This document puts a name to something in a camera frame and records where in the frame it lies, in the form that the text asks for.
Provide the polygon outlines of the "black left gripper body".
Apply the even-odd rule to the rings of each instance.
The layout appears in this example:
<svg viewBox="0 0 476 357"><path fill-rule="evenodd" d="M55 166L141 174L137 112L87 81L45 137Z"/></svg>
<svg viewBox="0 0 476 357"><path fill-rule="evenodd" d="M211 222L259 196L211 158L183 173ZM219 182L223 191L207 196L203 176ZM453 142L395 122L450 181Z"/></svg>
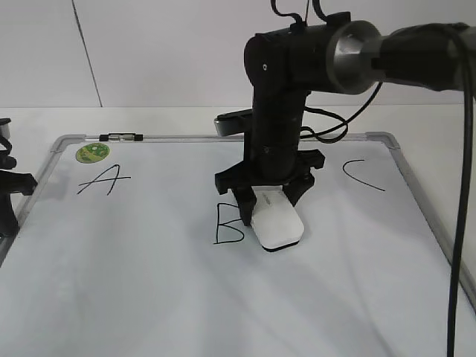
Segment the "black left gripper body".
<svg viewBox="0 0 476 357"><path fill-rule="evenodd" d="M31 196L37 186L37 181L31 173L13 173L17 165L16 159L11 155L13 148L10 138L10 118L1 118L1 238L11 238L19 231L11 196L22 194Z"/></svg>

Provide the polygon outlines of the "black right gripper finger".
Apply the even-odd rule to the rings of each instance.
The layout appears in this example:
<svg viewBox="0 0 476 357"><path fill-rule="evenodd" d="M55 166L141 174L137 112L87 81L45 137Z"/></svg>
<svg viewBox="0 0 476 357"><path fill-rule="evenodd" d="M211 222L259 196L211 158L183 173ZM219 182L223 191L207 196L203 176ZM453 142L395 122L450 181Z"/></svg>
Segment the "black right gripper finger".
<svg viewBox="0 0 476 357"><path fill-rule="evenodd" d="M251 217L257 203L257 197L251 187L235 187L232 193L237 201L239 216L244 226L251 225Z"/></svg>
<svg viewBox="0 0 476 357"><path fill-rule="evenodd" d="M282 191L294 207L302 195L315 184L314 177L299 177L282 186Z"/></svg>

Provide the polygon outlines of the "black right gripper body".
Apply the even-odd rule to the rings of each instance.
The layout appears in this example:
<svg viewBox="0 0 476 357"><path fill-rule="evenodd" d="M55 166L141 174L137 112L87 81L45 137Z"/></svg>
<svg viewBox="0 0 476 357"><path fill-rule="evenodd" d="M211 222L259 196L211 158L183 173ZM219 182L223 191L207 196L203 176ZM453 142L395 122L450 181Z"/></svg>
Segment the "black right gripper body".
<svg viewBox="0 0 476 357"><path fill-rule="evenodd" d="M235 187L277 186L319 170L325 162L317 149L298 149L306 92L273 97L255 94L252 125L243 133L243 160L215 175L220 194Z"/></svg>

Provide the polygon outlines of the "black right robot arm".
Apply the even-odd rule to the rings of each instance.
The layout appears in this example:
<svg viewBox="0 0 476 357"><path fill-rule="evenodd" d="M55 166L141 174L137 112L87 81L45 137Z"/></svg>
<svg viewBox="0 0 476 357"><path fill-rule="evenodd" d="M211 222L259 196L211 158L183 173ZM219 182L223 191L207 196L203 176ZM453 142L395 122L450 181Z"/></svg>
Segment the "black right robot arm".
<svg viewBox="0 0 476 357"><path fill-rule="evenodd" d="M258 33L244 50L252 107L216 118L221 136L241 133L240 163L217 173L216 189L232 192L244 225L257 203L254 188L281 186L295 204L313 186L324 155L300 150L306 99L314 91L357 95L375 83L475 97L475 29L463 23L427 24L383 36L366 21L340 20Z"/></svg>

